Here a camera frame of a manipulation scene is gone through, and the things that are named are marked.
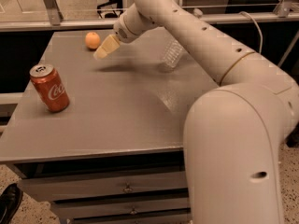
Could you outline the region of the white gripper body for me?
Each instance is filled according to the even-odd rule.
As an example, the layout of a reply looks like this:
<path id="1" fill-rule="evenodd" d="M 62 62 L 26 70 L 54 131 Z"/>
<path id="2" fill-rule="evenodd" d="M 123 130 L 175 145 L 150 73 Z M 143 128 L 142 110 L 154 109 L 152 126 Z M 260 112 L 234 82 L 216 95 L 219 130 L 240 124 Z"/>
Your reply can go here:
<path id="1" fill-rule="evenodd" d="M 135 4 L 132 4 L 124 13 L 122 13 L 114 23 L 113 30 L 123 43 L 131 43 L 138 39 L 148 30 L 155 29 L 157 24 L 144 17 Z"/>

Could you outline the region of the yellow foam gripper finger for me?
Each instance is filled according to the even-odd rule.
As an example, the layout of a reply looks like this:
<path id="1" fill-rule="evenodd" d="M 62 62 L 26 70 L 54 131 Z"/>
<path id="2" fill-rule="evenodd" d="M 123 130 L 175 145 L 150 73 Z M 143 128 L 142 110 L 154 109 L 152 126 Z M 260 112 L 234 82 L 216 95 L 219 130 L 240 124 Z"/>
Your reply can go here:
<path id="1" fill-rule="evenodd" d="M 108 54 L 114 52 L 121 45 L 116 35 L 109 35 L 102 42 L 100 47 L 93 54 L 94 59 L 99 60 L 105 58 Z"/>

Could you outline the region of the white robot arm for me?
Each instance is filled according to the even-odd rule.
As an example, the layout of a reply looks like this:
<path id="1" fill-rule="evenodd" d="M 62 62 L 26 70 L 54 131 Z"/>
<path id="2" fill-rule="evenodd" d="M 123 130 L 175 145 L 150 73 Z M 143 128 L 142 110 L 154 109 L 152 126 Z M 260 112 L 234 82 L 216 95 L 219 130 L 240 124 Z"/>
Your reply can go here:
<path id="1" fill-rule="evenodd" d="M 278 148 L 299 121 L 298 85 L 180 4 L 134 0 L 94 56 L 163 26 L 218 85 L 193 103 L 184 124 L 192 223 L 284 224 Z"/>

